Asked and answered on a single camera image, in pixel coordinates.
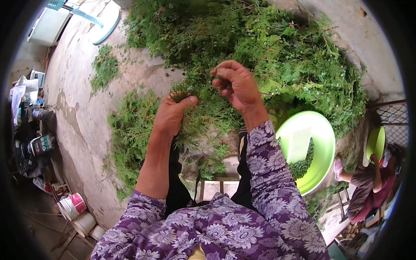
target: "purple floral shirt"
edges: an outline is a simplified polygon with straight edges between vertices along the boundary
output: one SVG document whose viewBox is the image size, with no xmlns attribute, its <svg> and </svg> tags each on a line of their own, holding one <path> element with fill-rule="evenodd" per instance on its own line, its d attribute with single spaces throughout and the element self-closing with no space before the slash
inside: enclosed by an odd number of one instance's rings
<svg viewBox="0 0 416 260">
<path fill-rule="evenodd" d="M 248 134 L 247 164 L 258 213 L 216 193 L 208 205 L 183 208 L 162 220 L 166 200 L 134 191 L 91 259 L 186 260 L 199 244 L 208 260 L 329 260 L 270 121 Z"/>
</svg>

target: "floral sleeve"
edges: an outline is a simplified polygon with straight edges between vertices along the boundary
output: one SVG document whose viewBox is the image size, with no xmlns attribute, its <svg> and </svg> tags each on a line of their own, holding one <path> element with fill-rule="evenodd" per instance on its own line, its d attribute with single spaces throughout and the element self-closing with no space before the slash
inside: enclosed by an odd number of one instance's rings
<svg viewBox="0 0 416 260">
<path fill-rule="evenodd" d="M 149 198 L 138 191 L 133 191 L 120 220 L 95 245 L 91 260 L 123 259 L 124 253 L 132 250 L 131 243 L 134 236 L 161 220 L 165 210 L 166 200 Z"/>
<path fill-rule="evenodd" d="M 247 165 L 253 206 L 259 213 L 304 259 L 329 259 L 325 240 L 306 210 L 271 121 L 248 134 Z"/>
</svg>

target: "black pants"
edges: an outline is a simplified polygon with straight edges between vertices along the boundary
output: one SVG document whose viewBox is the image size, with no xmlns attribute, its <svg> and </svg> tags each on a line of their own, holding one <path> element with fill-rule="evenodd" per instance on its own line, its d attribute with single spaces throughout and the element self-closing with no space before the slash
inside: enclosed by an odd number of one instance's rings
<svg viewBox="0 0 416 260">
<path fill-rule="evenodd" d="M 240 165 L 238 165 L 237 168 L 237 172 L 241 176 L 240 183 L 238 184 L 236 193 L 231 197 L 231 200 L 237 204 L 257 211 L 251 203 L 251 173 L 247 166 L 246 156 L 247 144 L 243 147 Z M 182 165 L 178 162 L 178 160 L 179 150 L 175 149 L 174 140 L 169 154 L 169 191 L 166 197 L 166 216 L 180 208 L 186 208 L 188 203 L 193 200 L 187 188 L 179 179 Z"/>
</svg>

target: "white bucket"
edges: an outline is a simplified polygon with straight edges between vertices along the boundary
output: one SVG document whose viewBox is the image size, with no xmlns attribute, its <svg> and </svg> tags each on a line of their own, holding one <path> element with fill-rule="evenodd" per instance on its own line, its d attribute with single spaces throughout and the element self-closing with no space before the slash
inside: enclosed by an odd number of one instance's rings
<svg viewBox="0 0 416 260">
<path fill-rule="evenodd" d="M 66 211 L 63 209 L 63 207 L 62 207 L 61 203 L 59 203 L 59 202 L 58 202 L 56 205 L 58 206 L 58 209 L 59 209 L 59 211 L 61 212 L 62 216 L 63 216 L 65 219 L 68 219 L 68 218 L 67 218 L 67 215 L 65 214 L 65 213 L 66 213 Z"/>
<path fill-rule="evenodd" d="M 100 241 L 100 239 L 103 237 L 104 233 L 105 233 L 105 230 L 102 227 L 100 227 L 99 225 L 96 225 L 93 228 L 93 230 L 92 230 L 92 232 L 89 236 L 92 237 L 93 239 L 97 240 L 97 241 Z"/>
<path fill-rule="evenodd" d="M 79 193 L 69 195 L 58 203 L 58 208 L 65 219 L 74 220 L 87 209 L 87 205 Z"/>
<path fill-rule="evenodd" d="M 83 237 L 88 236 L 96 222 L 94 217 L 88 212 L 84 211 L 76 219 L 71 221 L 74 229 Z"/>
</svg>

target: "green plastic basin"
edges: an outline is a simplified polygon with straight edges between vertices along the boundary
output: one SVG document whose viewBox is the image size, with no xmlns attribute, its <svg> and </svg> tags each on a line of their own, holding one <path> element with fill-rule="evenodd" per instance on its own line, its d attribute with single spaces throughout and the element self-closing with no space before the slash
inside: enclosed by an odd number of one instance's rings
<svg viewBox="0 0 416 260">
<path fill-rule="evenodd" d="M 335 156 L 335 135 L 331 124 L 318 112 L 303 111 L 291 116 L 276 132 L 282 152 L 287 159 L 291 133 L 312 127 L 314 155 L 305 176 L 296 180 L 300 194 L 313 191 L 328 174 Z"/>
<path fill-rule="evenodd" d="M 380 127 L 377 129 L 373 129 L 370 133 L 370 136 L 367 140 L 367 149 L 366 155 L 367 159 L 370 159 L 372 154 L 376 154 L 379 161 L 383 156 L 384 151 L 384 142 L 385 142 L 386 134 L 384 132 L 384 127 Z"/>
</svg>

